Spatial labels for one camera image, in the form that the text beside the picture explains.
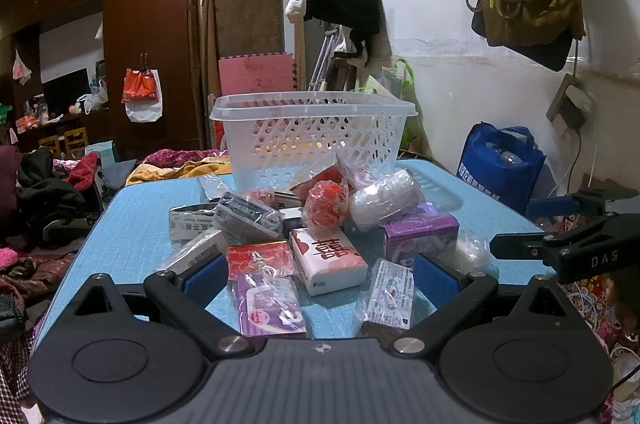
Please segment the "white roll in plastic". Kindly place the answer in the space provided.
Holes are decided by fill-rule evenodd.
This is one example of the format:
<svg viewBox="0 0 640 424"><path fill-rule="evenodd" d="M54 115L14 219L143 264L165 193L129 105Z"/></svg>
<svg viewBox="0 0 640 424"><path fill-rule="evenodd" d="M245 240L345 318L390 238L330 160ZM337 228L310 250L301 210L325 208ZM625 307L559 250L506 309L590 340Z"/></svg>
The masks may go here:
<svg viewBox="0 0 640 424"><path fill-rule="evenodd" d="M413 174L399 169L356 191L349 199L349 216L360 231L366 232L407 214L423 201L422 189Z"/></svg>

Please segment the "dark red wooden wardrobe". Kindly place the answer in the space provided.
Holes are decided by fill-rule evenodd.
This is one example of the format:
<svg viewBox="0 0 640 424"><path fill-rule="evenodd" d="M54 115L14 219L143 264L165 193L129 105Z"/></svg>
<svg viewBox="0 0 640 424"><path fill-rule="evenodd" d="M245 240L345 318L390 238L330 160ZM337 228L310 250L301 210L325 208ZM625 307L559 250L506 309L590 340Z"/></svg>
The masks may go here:
<svg viewBox="0 0 640 424"><path fill-rule="evenodd" d="M119 155L203 147L195 0L1 0L2 101L22 116L24 103L42 90L40 35L95 13L103 15L105 80ZM163 115L154 123L133 123L122 104L127 69L142 68L160 74Z"/></svg>

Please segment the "purple packet in plastic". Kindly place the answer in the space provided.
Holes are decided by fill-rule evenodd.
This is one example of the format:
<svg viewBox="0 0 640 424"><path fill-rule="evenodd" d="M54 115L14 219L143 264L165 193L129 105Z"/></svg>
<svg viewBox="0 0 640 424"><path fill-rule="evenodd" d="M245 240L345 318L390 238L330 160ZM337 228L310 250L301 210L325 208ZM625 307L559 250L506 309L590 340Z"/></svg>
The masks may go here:
<svg viewBox="0 0 640 424"><path fill-rule="evenodd" d="M245 337L306 337L307 328L297 288L289 277L242 273L236 277L235 303Z"/></svg>

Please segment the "white power adapter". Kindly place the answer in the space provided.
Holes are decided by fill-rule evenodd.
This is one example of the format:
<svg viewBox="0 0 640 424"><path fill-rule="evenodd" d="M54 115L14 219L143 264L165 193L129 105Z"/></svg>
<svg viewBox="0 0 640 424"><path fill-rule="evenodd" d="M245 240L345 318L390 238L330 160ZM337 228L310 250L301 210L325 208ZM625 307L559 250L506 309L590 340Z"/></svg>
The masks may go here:
<svg viewBox="0 0 640 424"><path fill-rule="evenodd" d="M582 89L570 84L565 91L565 122L570 129L579 131L585 124L587 116L592 113L592 101Z"/></svg>

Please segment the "pink foam mat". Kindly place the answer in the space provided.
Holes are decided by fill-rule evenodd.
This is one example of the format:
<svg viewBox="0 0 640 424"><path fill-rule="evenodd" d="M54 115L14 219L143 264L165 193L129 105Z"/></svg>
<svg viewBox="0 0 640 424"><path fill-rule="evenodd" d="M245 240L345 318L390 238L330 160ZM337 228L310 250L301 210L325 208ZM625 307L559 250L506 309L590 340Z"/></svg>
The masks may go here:
<svg viewBox="0 0 640 424"><path fill-rule="evenodd" d="M222 95L294 90L293 58L288 53L263 53L221 58Z"/></svg>

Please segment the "metal crutches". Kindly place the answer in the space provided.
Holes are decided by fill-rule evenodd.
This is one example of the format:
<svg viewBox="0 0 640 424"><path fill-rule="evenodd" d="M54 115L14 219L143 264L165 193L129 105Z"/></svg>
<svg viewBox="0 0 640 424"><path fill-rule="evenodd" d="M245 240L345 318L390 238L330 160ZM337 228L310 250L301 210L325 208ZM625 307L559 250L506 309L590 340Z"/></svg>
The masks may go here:
<svg viewBox="0 0 640 424"><path fill-rule="evenodd" d="M333 26L324 32L320 52L308 82L308 91L320 91L329 77L333 62L337 58L348 58L345 28Z"/></svg>

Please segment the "dark box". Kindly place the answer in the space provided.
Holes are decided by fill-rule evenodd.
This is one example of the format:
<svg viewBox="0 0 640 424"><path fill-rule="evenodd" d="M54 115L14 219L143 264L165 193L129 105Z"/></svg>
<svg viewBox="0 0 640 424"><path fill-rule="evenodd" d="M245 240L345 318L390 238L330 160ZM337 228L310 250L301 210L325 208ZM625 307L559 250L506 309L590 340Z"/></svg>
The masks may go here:
<svg viewBox="0 0 640 424"><path fill-rule="evenodd" d="M283 222L279 210L233 192L224 193L213 211L214 226L224 233L231 245L280 240Z"/></svg>

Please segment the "teal box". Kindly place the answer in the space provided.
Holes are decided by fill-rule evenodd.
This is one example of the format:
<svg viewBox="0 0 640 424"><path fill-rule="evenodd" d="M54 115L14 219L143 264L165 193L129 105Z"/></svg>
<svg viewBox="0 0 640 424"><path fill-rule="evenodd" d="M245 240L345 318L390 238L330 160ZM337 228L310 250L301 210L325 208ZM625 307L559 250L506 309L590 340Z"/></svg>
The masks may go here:
<svg viewBox="0 0 640 424"><path fill-rule="evenodd" d="M118 154L113 140L90 144L85 147L85 154L98 153L102 166L114 164L118 161Z"/></svg>

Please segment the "clear bag with printed card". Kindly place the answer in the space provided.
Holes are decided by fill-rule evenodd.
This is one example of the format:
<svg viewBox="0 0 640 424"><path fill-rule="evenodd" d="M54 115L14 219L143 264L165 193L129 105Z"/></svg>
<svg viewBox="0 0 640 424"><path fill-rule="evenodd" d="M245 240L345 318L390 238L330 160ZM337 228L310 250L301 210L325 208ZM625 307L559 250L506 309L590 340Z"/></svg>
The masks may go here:
<svg viewBox="0 0 640 424"><path fill-rule="evenodd" d="M356 305L358 329L366 323L405 331L413 313L414 277L410 268L379 258L372 269L370 286Z"/></svg>

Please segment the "red packet in plastic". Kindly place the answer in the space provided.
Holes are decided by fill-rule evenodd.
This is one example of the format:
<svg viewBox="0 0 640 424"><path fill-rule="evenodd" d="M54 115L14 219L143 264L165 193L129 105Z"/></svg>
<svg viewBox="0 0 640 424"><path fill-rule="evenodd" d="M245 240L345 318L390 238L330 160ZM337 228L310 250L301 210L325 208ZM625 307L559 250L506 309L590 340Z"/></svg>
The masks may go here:
<svg viewBox="0 0 640 424"><path fill-rule="evenodd" d="M231 246L226 257L230 281L238 280L242 274L291 277L297 272L295 257L287 241Z"/></svg>

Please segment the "red item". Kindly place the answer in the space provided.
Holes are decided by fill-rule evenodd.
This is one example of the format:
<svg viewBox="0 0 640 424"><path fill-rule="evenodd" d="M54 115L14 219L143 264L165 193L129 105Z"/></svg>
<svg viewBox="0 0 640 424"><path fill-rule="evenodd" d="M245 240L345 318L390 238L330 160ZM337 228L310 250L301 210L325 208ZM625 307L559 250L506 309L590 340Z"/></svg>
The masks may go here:
<svg viewBox="0 0 640 424"><path fill-rule="evenodd" d="M308 192L303 209L306 226L318 231L337 229L345 221L349 209L349 187L346 180L322 180Z"/></svg>

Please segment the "orange yellow blanket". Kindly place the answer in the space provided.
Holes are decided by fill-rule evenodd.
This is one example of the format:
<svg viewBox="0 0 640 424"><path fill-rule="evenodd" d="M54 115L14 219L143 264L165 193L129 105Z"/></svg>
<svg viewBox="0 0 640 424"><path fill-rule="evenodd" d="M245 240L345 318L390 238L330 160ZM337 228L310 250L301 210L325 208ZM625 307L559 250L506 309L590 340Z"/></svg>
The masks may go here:
<svg viewBox="0 0 640 424"><path fill-rule="evenodd" d="M160 168L152 164L140 164L131 171L125 185L147 182L174 180L183 178L197 178L206 175L230 175L231 163L228 157L205 158L204 161L187 161L176 168Z"/></svg>

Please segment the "red and white plastic bag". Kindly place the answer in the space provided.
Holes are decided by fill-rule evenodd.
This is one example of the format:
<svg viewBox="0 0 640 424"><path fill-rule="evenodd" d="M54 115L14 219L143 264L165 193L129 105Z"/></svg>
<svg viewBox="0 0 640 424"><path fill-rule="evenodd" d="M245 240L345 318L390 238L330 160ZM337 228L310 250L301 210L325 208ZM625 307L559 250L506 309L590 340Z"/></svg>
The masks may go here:
<svg viewBox="0 0 640 424"><path fill-rule="evenodd" d="M122 104L133 123L159 121L163 116L163 92L157 70L128 68L122 88Z"/></svg>

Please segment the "purple tissue box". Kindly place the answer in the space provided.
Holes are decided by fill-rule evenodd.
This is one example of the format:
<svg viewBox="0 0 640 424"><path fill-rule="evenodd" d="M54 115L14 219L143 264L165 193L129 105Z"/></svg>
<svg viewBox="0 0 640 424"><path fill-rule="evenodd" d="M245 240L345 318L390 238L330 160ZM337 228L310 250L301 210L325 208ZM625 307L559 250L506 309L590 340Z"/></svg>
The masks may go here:
<svg viewBox="0 0 640 424"><path fill-rule="evenodd" d="M384 227L383 254L408 268L419 254L437 256L457 243L459 222L450 214L412 215Z"/></svg>

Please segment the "white plastic lattice basket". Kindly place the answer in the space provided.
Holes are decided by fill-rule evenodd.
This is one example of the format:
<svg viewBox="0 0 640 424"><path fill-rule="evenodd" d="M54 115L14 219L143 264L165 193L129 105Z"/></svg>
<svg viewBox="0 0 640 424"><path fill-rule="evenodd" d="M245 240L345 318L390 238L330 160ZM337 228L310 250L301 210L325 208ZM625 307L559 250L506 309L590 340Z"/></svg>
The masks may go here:
<svg viewBox="0 0 640 424"><path fill-rule="evenodd" d="M366 167L395 167L416 106L355 91L289 91L217 98L210 118L224 128L235 188L279 188L326 155Z"/></svg>

